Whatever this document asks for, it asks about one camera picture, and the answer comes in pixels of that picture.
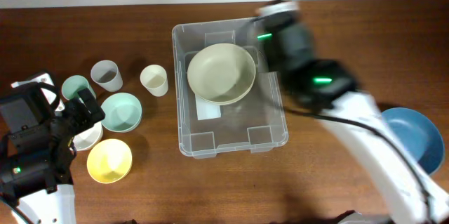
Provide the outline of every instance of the green cup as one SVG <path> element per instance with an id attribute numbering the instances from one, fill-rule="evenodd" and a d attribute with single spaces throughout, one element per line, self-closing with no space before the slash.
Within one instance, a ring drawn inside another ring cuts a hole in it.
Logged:
<path id="1" fill-rule="evenodd" d="M 94 98 L 97 98 L 95 95 L 95 92 L 93 92 L 93 89 L 91 85 L 89 84 L 89 81 L 83 76 L 71 76 L 68 79 L 64 81 L 62 84 L 62 95 L 65 99 L 71 100 L 72 98 L 79 98 L 78 92 L 84 88 L 88 88 L 89 91 L 91 91 Z"/>
<path id="2" fill-rule="evenodd" d="M 142 120 L 142 105 L 129 93 L 117 93 L 108 97 L 101 104 L 101 108 L 106 114 L 101 123 L 109 131 L 129 132 Z"/>

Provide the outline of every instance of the blue plate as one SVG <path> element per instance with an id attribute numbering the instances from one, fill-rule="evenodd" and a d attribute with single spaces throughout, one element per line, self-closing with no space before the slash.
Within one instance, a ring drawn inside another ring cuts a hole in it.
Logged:
<path id="1" fill-rule="evenodd" d="M 384 111 L 382 118 L 428 174 L 441 167 L 444 160 L 443 137 L 430 119 L 402 107 Z"/>

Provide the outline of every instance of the yellow plate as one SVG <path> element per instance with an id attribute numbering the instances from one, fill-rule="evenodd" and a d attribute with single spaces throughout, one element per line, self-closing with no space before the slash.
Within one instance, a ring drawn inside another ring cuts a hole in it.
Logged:
<path id="1" fill-rule="evenodd" d="M 121 140 L 108 139 L 98 143 L 87 158 L 87 171 L 99 183 L 121 180 L 131 170 L 131 149 Z"/>

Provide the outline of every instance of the bowl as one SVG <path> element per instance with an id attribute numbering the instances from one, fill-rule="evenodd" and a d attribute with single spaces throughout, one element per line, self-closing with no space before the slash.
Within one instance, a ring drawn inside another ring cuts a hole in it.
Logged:
<path id="1" fill-rule="evenodd" d="M 403 107 L 384 111 L 382 118 L 424 171 L 431 175 L 441 167 L 444 160 L 443 137 L 430 119 Z"/>
<path id="2" fill-rule="evenodd" d="M 91 129 L 76 135 L 73 139 L 77 151 L 90 150 L 103 137 L 103 126 L 101 122 L 97 122 Z"/>
<path id="3" fill-rule="evenodd" d="M 142 105 L 129 93 L 117 93 L 108 97 L 101 108 L 106 115 L 101 123 L 112 132 L 129 132 L 135 129 L 142 119 Z"/>
<path id="4" fill-rule="evenodd" d="M 108 139 L 98 143 L 89 153 L 87 170 L 99 183 L 114 183 L 128 175 L 133 165 L 131 149 L 121 140 Z"/>
<path id="5" fill-rule="evenodd" d="M 254 60 L 247 50 L 233 44 L 215 44 L 193 57 L 187 81 L 200 98 L 229 105 L 248 94 L 255 74 Z"/>

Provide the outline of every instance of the plastic bin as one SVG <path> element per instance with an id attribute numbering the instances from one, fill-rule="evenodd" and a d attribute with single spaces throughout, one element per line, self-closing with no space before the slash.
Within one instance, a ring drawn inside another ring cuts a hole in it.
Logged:
<path id="1" fill-rule="evenodd" d="M 179 147 L 188 157 L 208 158 L 237 150 L 265 152 L 288 141 L 284 112 L 274 107 L 282 106 L 278 79 L 276 73 L 266 71 L 255 35 L 257 25 L 249 20 L 181 24 L 173 28 Z M 221 117 L 198 120 L 187 68 L 200 50 L 218 43 L 245 48 L 256 63 L 256 80 L 242 100 L 219 107 Z"/>

